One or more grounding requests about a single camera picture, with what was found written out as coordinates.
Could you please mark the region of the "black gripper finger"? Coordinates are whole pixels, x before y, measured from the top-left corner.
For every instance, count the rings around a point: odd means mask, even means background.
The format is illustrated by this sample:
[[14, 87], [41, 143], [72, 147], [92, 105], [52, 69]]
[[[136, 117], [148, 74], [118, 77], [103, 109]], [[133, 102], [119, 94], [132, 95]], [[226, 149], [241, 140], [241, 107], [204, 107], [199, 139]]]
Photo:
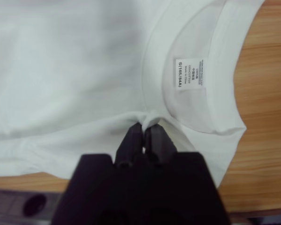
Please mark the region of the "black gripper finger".
[[143, 131], [140, 123], [132, 125], [116, 152], [116, 167], [127, 168], [134, 163], [134, 158], [142, 153]]
[[176, 147], [173, 141], [159, 124], [146, 129], [144, 143], [145, 154], [154, 164], [168, 163], [176, 154]]

